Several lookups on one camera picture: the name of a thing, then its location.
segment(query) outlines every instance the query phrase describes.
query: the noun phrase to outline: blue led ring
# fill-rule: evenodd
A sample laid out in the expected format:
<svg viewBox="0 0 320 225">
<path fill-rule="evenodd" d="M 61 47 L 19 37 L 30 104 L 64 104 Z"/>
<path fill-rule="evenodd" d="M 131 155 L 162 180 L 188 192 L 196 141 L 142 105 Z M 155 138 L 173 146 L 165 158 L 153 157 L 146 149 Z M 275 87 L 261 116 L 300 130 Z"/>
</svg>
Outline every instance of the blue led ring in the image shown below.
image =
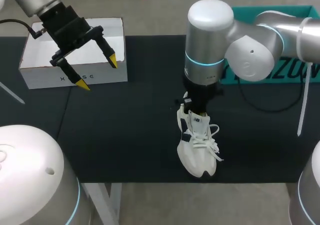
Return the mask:
<svg viewBox="0 0 320 225">
<path fill-rule="evenodd" d="M 66 222 L 65 225 L 69 225 L 71 223 L 72 219 L 76 215 L 76 212 L 77 212 L 77 209 L 78 209 L 78 206 L 79 206 L 79 201 L 80 201 L 80 183 L 79 183 L 78 178 L 76 178 L 76 180 L 78 182 L 78 200 L 76 201 L 75 208 L 73 210 L 73 213 L 71 214 L 71 217 L 69 218 L 69 220 Z"/>
<path fill-rule="evenodd" d="M 220 60 L 220 61 L 218 61 L 218 62 L 215 62 L 215 63 L 201 63 L 201 62 L 197 62 L 197 61 L 191 59 L 191 58 L 188 56 L 187 51 L 185 52 L 185 56 L 186 56 L 191 62 L 193 62 L 194 64 L 198 64 L 198 65 L 200 65 L 200 66 L 214 66 L 214 65 L 218 65 L 219 63 L 223 62 L 223 60 L 225 60 L 225 59 L 222 59 L 222 60 Z"/>
</svg>

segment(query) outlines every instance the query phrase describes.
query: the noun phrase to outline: shoelace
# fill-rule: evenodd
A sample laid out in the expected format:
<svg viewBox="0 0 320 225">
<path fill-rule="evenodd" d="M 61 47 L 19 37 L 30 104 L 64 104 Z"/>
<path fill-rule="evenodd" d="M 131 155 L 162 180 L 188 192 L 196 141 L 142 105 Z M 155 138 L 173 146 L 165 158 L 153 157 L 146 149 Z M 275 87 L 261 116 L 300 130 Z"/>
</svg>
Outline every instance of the shoelace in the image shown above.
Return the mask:
<svg viewBox="0 0 320 225">
<path fill-rule="evenodd" d="M 191 132 L 187 129 L 184 133 L 191 136 L 190 142 L 192 142 L 193 147 L 196 148 L 206 148 L 210 154 L 217 159 L 219 162 L 223 161 L 217 154 L 219 153 L 218 143 L 212 137 L 219 132 L 220 128 L 217 124 L 211 124 L 209 127 L 216 127 L 217 130 L 208 136 L 207 134 L 199 134 L 197 132 Z"/>
</svg>

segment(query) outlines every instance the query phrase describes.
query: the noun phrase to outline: table leg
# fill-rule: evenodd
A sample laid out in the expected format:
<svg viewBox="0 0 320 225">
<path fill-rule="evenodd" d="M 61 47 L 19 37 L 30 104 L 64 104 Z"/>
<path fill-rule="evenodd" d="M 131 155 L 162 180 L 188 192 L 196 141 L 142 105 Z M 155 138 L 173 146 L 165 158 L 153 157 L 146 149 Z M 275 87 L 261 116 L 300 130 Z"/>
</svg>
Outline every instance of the table leg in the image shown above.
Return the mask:
<svg viewBox="0 0 320 225">
<path fill-rule="evenodd" d="M 105 184 L 84 183 L 84 186 L 95 205 L 103 225 L 119 225 L 114 205 L 112 204 Z"/>
</svg>

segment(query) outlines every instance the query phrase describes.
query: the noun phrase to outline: black tabletop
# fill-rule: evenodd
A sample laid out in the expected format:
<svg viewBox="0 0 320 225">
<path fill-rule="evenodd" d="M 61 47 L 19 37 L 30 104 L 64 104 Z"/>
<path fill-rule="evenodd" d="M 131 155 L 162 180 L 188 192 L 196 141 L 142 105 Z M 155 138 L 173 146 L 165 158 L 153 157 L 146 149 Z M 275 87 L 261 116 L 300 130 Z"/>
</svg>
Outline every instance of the black tabletop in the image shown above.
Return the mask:
<svg viewBox="0 0 320 225">
<path fill-rule="evenodd" d="M 91 92 L 71 88 L 58 143 L 82 182 L 201 182 L 177 155 L 181 134 L 174 100 L 185 92 L 184 47 L 184 36 L 126 37 L 128 82 L 91 85 Z M 282 113 L 263 113 L 244 101 L 237 85 L 222 88 L 224 95 L 210 102 L 208 114 L 220 126 L 214 138 L 224 161 L 206 182 L 296 182 L 320 140 L 320 85 L 310 85 L 300 137 L 302 101 Z M 299 89 L 243 85 L 247 98 L 266 109 L 287 106 Z M 67 92 L 33 93 L 50 91 L 62 97 Z"/>
<path fill-rule="evenodd" d="M 18 70 L 25 42 L 25 37 L 0 38 L 0 82 L 25 102 L 0 88 L 0 126 L 30 125 L 57 139 L 70 88 L 28 89 Z"/>
</svg>

